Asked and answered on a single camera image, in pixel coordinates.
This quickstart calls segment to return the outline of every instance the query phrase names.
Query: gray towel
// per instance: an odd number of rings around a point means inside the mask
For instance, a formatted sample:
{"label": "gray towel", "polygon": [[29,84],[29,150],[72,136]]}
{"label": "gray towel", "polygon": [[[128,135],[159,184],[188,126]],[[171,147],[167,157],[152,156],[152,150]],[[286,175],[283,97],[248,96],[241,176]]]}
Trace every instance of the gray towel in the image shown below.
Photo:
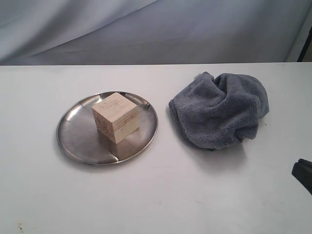
{"label": "gray towel", "polygon": [[169,102],[180,134],[193,146],[222,149],[254,139],[259,119],[269,112],[268,96],[260,81],[248,75],[207,72]]}

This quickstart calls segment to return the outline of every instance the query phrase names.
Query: wooden cube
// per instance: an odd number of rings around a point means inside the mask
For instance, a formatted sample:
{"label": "wooden cube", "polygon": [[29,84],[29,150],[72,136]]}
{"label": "wooden cube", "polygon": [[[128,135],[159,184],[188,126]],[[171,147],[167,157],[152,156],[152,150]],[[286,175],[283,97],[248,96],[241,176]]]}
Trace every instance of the wooden cube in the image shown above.
{"label": "wooden cube", "polygon": [[139,128],[138,106],[113,93],[92,107],[97,129],[115,144]]}

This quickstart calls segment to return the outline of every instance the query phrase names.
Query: fabric backdrop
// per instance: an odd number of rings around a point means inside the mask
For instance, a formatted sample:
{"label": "fabric backdrop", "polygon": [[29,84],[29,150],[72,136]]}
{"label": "fabric backdrop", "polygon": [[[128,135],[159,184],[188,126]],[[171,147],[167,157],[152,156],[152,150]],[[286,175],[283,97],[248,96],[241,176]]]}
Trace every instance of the fabric backdrop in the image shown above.
{"label": "fabric backdrop", "polygon": [[286,59],[312,0],[2,0],[0,64]]}

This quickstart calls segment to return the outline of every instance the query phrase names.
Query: table surface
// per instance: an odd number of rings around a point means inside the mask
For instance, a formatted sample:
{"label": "table surface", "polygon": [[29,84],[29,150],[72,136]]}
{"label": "table surface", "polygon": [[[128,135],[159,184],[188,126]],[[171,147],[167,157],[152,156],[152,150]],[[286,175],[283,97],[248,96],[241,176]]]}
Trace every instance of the table surface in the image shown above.
{"label": "table surface", "polygon": [[[181,141],[168,102],[203,71],[266,87],[270,112],[256,139],[215,152]],[[310,233],[312,197],[291,171],[312,160],[311,75],[312,63],[0,67],[0,233]],[[152,144],[104,167],[63,156],[62,114],[113,90],[155,107]]]}

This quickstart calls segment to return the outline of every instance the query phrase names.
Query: stainless steel plate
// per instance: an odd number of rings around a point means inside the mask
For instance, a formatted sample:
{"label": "stainless steel plate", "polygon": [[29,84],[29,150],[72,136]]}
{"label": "stainless steel plate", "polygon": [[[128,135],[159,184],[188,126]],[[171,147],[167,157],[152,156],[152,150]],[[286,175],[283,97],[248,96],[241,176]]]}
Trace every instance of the stainless steel plate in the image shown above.
{"label": "stainless steel plate", "polygon": [[119,163],[136,156],[151,143],[158,127],[157,114],[148,101],[130,93],[119,92],[139,106],[140,128],[118,144],[97,130],[91,107],[113,93],[87,97],[60,119],[57,140],[67,156],[91,165]]}

